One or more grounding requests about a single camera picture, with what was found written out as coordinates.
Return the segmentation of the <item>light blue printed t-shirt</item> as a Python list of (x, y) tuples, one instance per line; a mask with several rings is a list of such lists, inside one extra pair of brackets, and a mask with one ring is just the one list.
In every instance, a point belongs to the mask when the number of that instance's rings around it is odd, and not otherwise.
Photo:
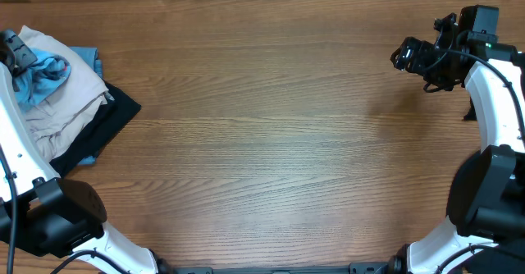
[(70, 76), (71, 65), (62, 56), (30, 48), (37, 61), (18, 76), (1, 63), (1, 88), (14, 98), (22, 112), (28, 112), (53, 94)]

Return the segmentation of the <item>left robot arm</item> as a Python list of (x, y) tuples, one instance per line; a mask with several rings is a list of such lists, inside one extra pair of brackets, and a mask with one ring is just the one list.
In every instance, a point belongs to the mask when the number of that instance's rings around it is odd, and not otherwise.
[(93, 48), (24, 27), (1, 33), (1, 239), (103, 273), (169, 273), (107, 219), (95, 189), (67, 177), (139, 110), (102, 78)]

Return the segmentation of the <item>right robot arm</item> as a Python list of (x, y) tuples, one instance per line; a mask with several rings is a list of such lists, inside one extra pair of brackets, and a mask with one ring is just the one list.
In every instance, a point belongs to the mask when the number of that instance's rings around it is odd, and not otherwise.
[(466, 89), (464, 120), (477, 122), (481, 147), (454, 176), (445, 220), (380, 273), (451, 273), (485, 252), (524, 260), (503, 247), (524, 237), (524, 55), (499, 43), (498, 19), (496, 7), (465, 7), (435, 20), (434, 43), (408, 37), (390, 57), (427, 93)]

